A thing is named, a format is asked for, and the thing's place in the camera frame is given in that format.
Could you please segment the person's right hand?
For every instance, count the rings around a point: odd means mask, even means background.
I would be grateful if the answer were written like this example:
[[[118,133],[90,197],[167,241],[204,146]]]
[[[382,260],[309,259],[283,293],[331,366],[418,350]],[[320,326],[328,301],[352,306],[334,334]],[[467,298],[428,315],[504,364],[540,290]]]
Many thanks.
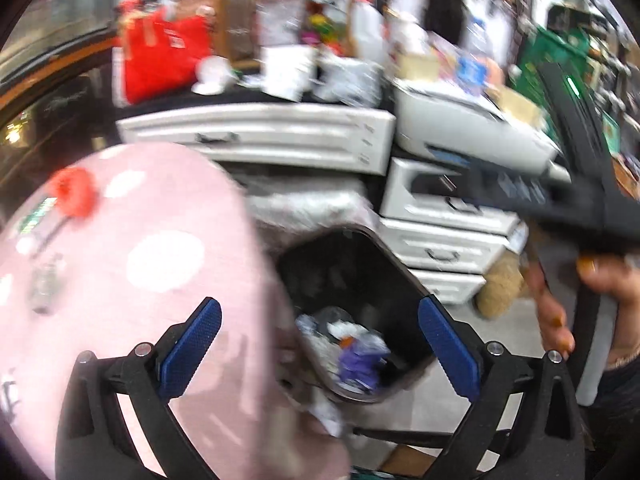
[[[639,270],[622,257],[603,255],[580,256],[576,271],[594,292],[610,296],[618,303],[616,329],[606,369],[622,368],[639,356]],[[523,273],[530,296],[536,302],[544,350],[558,350],[567,358],[575,349],[575,341],[564,308],[551,295],[538,263],[527,263]]]

